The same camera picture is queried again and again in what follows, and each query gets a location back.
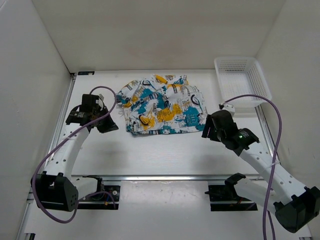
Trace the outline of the colourful printed shorts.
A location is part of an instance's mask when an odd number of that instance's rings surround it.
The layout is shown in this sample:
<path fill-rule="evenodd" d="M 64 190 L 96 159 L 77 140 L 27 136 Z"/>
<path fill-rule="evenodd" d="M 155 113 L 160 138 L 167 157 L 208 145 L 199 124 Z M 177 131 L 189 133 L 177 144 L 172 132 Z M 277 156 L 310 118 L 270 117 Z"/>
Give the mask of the colourful printed shorts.
<path fill-rule="evenodd" d="M 117 94 L 126 131 L 134 136 L 201 132 L 208 115 L 203 94 L 186 75 L 152 74 Z"/>

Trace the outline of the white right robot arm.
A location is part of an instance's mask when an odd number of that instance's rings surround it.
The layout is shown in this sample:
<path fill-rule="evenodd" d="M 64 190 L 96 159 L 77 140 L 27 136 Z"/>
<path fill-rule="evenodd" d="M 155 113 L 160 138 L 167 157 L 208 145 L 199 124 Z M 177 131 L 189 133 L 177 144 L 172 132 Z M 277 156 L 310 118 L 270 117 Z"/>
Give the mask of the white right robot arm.
<path fill-rule="evenodd" d="M 290 233 L 298 232 L 319 215 L 320 190 L 316 186 L 307 187 L 273 162 L 259 138 L 248 128 L 238 128 L 229 111 L 219 110 L 208 115 L 202 137 L 222 143 L 251 165 L 266 182 L 272 181 L 267 188 L 242 173 L 235 173 L 225 180 L 227 198 L 244 197 L 261 204 Z"/>

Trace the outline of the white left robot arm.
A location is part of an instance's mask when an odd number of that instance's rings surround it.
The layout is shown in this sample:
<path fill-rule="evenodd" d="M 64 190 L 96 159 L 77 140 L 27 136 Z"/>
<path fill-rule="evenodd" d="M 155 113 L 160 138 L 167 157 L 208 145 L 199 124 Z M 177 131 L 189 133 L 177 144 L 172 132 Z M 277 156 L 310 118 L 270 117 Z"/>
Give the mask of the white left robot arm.
<path fill-rule="evenodd" d="M 118 130 L 108 108 L 100 103 L 74 107 L 66 118 L 61 142 L 44 158 L 46 165 L 36 168 L 31 187 L 37 207 L 46 215 L 49 210 L 76 212 L 82 199 L 114 200 L 100 176 L 72 178 L 83 143 L 94 129 L 102 134 Z"/>

